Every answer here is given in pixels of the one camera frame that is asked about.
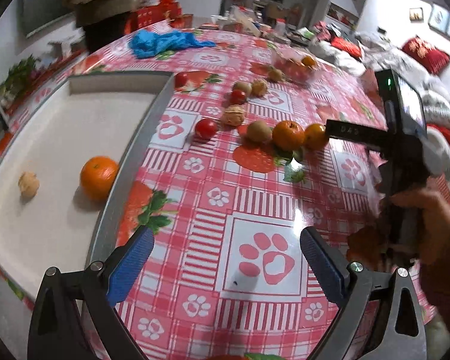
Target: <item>human hand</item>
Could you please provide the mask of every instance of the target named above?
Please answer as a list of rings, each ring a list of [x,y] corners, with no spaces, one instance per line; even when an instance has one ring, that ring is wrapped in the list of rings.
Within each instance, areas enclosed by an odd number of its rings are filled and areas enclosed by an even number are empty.
[[[403,208],[423,210],[423,229],[419,229],[418,253],[421,263],[433,264],[450,239],[450,205],[435,190],[418,188],[399,192],[390,202]]]

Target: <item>red tomato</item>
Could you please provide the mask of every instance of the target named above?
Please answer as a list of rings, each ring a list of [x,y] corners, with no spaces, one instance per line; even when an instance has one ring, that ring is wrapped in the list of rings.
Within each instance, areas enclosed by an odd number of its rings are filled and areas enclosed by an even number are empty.
[[[247,101],[247,94],[240,89],[234,89],[230,95],[230,103],[241,105]]]
[[[188,81],[188,74],[186,72],[175,74],[175,89],[185,86],[187,81]]]
[[[209,117],[204,117],[195,125],[195,134],[203,139],[211,139],[218,131],[217,122]]]

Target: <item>table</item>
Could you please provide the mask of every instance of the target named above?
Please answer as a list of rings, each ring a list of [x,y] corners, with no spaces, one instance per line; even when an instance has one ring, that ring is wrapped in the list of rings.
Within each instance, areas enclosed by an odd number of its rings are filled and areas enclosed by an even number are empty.
[[[364,148],[331,140],[302,161],[304,177],[292,178],[294,183],[286,181],[283,167],[265,174],[239,166],[233,157],[240,147],[235,129],[222,126],[208,142],[194,137],[198,120],[220,117],[236,80],[251,82],[265,74],[272,50],[285,47],[230,32],[196,35],[217,47],[137,60],[127,47],[130,37],[124,37],[91,56],[95,68],[107,71],[194,72],[163,114],[127,202],[118,245],[156,197],[153,190],[170,199],[156,213],[162,218],[154,222],[155,248],[116,309],[150,359],[247,351],[306,359],[337,307],[324,297],[298,237],[303,227],[314,225],[345,252],[348,234],[372,220],[378,196]],[[91,64],[85,60],[83,66],[86,73]],[[250,99],[246,123],[295,120],[306,126],[340,118],[385,127],[356,78],[326,63],[319,68],[307,88],[270,84],[263,98]],[[411,276],[430,317],[417,267]],[[354,349],[363,344],[370,320],[360,327]],[[102,351],[96,337],[93,342]]]

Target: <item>tray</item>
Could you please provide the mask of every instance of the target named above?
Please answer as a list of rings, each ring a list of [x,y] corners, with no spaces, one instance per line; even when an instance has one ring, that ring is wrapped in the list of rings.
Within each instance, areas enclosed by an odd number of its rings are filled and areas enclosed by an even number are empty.
[[[105,259],[135,174],[173,93],[173,73],[113,72],[73,76],[17,133],[0,164],[0,265],[35,299],[45,270],[82,270]],[[96,155],[120,161],[105,205],[88,200],[80,170]],[[23,171],[40,188],[29,202]]]

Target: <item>silver bolt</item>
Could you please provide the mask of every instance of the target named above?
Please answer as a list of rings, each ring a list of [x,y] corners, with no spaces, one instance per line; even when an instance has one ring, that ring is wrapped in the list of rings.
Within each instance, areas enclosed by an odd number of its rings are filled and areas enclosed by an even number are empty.
[[[398,274],[402,276],[402,278],[406,278],[408,276],[408,271],[405,268],[398,268]]]
[[[104,264],[101,261],[94,261],[90,264],[90,269],[94,272],[100,271],[103,267]]]
[[[363,265],[359,262],[353,262],[350,264],[350,268],[352,268],[352,271],[354,272],[361,272],[363,271]]]
[[[51,266],[45,271],[45,275],[47,276],[53,276],[54,274],[56,274],[56,268],[54,266]]]

